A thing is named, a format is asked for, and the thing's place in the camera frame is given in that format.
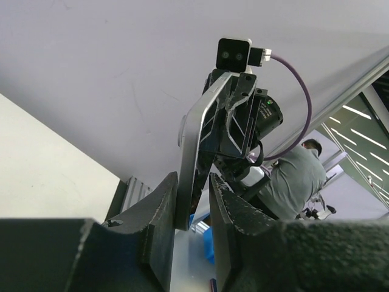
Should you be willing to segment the silver-edged black phone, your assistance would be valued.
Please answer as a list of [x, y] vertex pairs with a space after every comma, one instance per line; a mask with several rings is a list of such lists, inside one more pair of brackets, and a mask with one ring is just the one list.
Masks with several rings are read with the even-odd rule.
[[188, 229], [199, 144], [205, 116], [222, 93], [222, 90], [227, 86], [227, 82], [230, 81], [231, 77], [231, 73], [223, 73], [191, 107], [186, 115], [185, 122], [182, 124], [181, 166], [177, 184], [175, 217], [176, 229], [183, 231]]

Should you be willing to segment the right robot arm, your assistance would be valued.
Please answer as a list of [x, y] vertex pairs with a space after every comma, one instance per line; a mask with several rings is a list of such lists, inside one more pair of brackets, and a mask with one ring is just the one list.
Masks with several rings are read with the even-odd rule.
[[222, 86], [205, 114], [192, 198], [198, 200], [211, 167], [215, 166], [232, 190], [251, 200], [270, 182], [261, 173], [264, 153], [262, 138], [283, 122], [283, 114], [267, 90], [257, 88], [257, 77], [249, 73], [232, 75]]

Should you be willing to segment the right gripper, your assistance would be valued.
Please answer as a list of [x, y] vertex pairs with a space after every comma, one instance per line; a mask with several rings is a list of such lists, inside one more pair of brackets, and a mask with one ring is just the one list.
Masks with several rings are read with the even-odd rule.
[[233, 75], [228, 80], [205, 115], [199, 144], [201, 152], [224, 155], [217, 155], [213, 164], [227, 185], [246, 201], [270, 182], [260, 166], [250, 158], [243, 158], [249, 152], [252, 138], [256, 81], [256, 76], [248, 73]]

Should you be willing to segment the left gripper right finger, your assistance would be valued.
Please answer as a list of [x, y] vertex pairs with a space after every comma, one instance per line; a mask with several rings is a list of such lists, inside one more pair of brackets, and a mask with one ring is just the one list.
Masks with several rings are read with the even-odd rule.
[[209, 177], [218, 291], [387, 291], [388, 221], [273, 220]]

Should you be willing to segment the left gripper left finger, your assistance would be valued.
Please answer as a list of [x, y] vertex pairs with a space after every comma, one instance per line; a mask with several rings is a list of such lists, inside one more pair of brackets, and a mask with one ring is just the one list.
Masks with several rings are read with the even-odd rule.
[[1, 221], [2, 291], [168, 291], [177, 174], [104, 223]]

